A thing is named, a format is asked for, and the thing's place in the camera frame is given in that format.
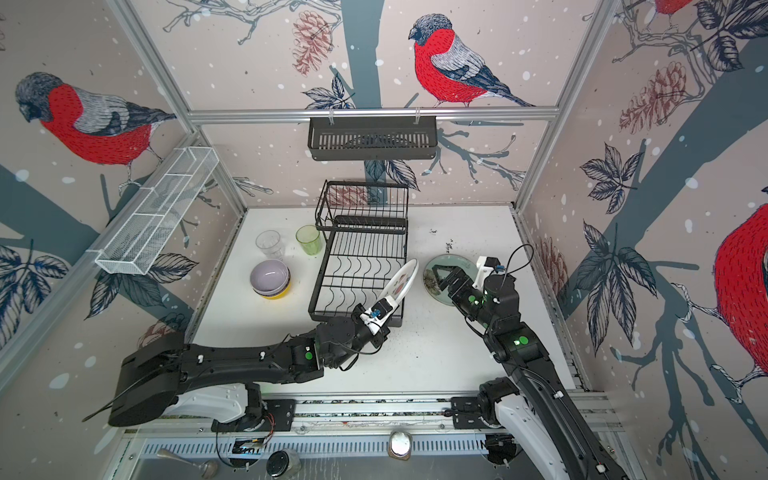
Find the horizontal aluminium frame bar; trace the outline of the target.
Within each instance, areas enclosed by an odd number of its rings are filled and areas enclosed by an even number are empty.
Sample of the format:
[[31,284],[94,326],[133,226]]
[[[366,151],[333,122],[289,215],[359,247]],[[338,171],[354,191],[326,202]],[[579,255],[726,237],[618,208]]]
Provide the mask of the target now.
[[449,120],[542,120],[553,121],[560,114],[557,107],[462,107],[462,108],[379,108],[331,110],[193,110],[187,114],[194,125],[302,123],[312,118],[435,117]]

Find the black hanging wall basket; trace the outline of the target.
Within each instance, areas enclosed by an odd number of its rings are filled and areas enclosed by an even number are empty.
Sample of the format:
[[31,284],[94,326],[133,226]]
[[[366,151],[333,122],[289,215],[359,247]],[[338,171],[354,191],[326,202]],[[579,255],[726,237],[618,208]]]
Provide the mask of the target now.
[[426,160],[438,149],[435,117],[313,118],[307,148],[315,161]]

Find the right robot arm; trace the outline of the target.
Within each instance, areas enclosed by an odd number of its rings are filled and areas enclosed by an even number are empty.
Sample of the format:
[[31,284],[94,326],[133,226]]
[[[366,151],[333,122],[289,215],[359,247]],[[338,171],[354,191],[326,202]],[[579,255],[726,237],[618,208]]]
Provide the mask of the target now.
[[498,265],[480,281],[460,267],[432,269],[440,291],[480,337],[504,376],[478,389],[477,413],[505,429],[545,479],[624,479],[626,473],[589,427],[563,386],[550,355],[523,321],[515,278]]

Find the clear glass tumbler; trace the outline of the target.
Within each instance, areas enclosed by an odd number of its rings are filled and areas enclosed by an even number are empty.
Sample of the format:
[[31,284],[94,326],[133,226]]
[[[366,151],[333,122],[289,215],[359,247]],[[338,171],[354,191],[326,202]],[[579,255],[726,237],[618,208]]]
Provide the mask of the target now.
[[255,244],[268,259],[283,260],[285,248],[282,236],[278,231],[263,231],[257,236]]

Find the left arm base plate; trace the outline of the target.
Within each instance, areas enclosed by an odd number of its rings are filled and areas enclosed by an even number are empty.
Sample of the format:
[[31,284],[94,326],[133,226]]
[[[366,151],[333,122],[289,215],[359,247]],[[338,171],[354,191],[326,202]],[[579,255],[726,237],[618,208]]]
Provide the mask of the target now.
[[247,407],[246,413],[239,419],[227,423],[214,420],[211,431],[214,433],[288,432],[291,430],[296,405],[293,399],[263,400],[261,406],[255,410]]

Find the green glass tumbler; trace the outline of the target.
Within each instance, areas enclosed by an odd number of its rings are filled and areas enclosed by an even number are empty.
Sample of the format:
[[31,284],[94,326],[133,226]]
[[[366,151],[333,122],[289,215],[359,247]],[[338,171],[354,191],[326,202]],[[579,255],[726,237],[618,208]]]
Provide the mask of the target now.
[[324,237],[314,225],[304,225],[295,234],[301,249],[309,256],[319,255],[324,249]]

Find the pale green plate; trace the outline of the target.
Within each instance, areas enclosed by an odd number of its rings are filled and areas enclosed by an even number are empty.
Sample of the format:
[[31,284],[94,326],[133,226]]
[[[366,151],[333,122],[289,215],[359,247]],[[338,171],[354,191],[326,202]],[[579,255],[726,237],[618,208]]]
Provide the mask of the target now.
[[473,281],[478,273],[478,268],[473,261],[454,254],[442,254],[434,257],[427,263],[423,272],[423,283],[429,295],[447,306],[452,306],[452,301],[448,291],[440,289],[440,284],[454,268],[462,269],[470,277],[470,281]]

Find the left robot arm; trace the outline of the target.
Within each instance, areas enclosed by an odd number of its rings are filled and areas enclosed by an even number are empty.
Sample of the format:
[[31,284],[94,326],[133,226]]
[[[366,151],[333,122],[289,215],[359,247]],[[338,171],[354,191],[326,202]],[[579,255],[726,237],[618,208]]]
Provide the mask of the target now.
[[305,383],[325,370],[351,368],[365,346],[381,347],[394,312],[387,300],[321,322],[262,347],[215,348],[168,334],[127,356],[116,395],[105,406],[112,427],[130,427],[163,415],[210,418],[216,432],[287,429],[287,417],[262,398],[263,384]]

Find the lilac ceramic bowl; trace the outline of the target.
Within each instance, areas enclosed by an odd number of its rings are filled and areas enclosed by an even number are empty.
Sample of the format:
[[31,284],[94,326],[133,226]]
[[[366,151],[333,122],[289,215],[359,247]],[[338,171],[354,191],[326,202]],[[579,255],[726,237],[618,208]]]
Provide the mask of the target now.
[[250,284],[256,292],[267,295],[278,293],[290,284],[291,273],[281,260],[267,259],[256,265],[250,273]]

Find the yellow ceramic bowl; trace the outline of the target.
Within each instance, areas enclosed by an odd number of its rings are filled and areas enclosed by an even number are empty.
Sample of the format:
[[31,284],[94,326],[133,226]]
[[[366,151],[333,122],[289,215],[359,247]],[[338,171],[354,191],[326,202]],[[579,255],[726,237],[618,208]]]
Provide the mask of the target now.
[[259,292],[259,291],[256,291],[256,293],[260,297],[262,297],[264,299],[267,299],[267,300],[277,300],[277,299],[281,299],[281,298],[284,298],[285,296],[287,296],[291,292],[291,288],[292,287],[289,284],[288,286],[286,286],[283,290],[281,290],[278,293],[274,293],[274,294],[270,294],[270,295],[267,295],[265,292]]

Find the white plate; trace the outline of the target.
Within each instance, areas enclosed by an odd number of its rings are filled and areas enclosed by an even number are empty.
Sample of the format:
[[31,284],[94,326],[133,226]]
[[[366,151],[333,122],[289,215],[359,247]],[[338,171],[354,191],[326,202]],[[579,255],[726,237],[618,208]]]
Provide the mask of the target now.
[[417,277],[418,270],[419,261],[409,260],[381,290],[378,300],[387,300],[394,307],[401,305]]

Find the small metal cup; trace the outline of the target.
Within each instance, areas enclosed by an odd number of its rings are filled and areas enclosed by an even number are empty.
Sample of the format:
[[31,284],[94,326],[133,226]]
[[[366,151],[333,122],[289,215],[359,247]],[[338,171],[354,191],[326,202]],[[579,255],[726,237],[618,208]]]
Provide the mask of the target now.
[[390,458],[407,461],[413,449],[412,436],[405,431],[393,431],[388,440],[387,453]]

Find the black two-tier dish rack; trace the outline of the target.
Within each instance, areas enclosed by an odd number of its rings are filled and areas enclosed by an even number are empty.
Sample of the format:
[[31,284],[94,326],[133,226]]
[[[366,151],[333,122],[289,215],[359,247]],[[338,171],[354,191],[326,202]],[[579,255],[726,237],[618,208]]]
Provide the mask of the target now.
[[408,261],[405,185],[326,181],[315,209],[325,250],[308,313],[316,322],[370,306]]

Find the aluminium mounting rail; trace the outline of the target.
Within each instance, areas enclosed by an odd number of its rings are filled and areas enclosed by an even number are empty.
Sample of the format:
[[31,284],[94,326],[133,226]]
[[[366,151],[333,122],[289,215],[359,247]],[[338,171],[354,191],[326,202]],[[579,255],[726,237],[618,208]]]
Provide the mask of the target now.
[[187,394],[176,405],[166,409],[154,420],[132,423],[131,429],[197,428],[210,432],[214,420],[221,423],[239,419],[246,408],[253,410],[263,400],[293,399],[296,401],[291,430],[297,435],[336,432],[352,434],[362,431],[384,431],[404,427],[412,431],[436,432],[455,430],[445,411],[450,399],[437,394],[426,395],[265,395],[249,401],[247,392],[233,387],[205,389]]

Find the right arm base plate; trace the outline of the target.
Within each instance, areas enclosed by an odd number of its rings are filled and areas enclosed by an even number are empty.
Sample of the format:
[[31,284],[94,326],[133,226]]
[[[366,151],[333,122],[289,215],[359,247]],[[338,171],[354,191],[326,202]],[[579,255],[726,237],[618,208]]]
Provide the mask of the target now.
[[452,397],[445,415],[455,430],[496,430],[501,426],[487,421],[476,397]]

